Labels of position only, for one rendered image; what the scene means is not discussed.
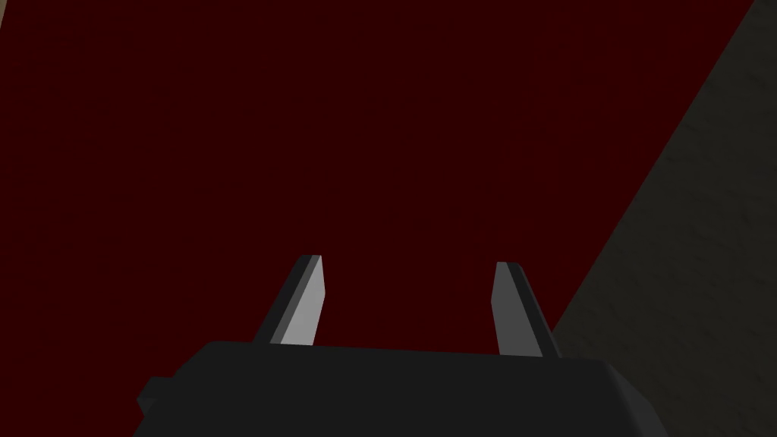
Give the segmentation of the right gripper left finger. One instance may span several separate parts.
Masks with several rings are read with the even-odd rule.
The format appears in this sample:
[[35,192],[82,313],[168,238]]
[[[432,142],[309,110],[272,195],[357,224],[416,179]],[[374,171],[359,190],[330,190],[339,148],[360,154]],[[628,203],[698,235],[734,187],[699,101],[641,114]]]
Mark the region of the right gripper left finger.
[[326,297],[322,257],[300,256],[276,295],[254,344],[314,344]]

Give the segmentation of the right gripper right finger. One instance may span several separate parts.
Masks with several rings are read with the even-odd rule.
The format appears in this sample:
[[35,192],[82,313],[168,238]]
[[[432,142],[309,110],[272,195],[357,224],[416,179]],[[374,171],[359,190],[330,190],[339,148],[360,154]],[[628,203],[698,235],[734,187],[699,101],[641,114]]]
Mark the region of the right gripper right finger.
[[518,263],[496,263],[490,303],[501,355],[561,356],[527,276]]

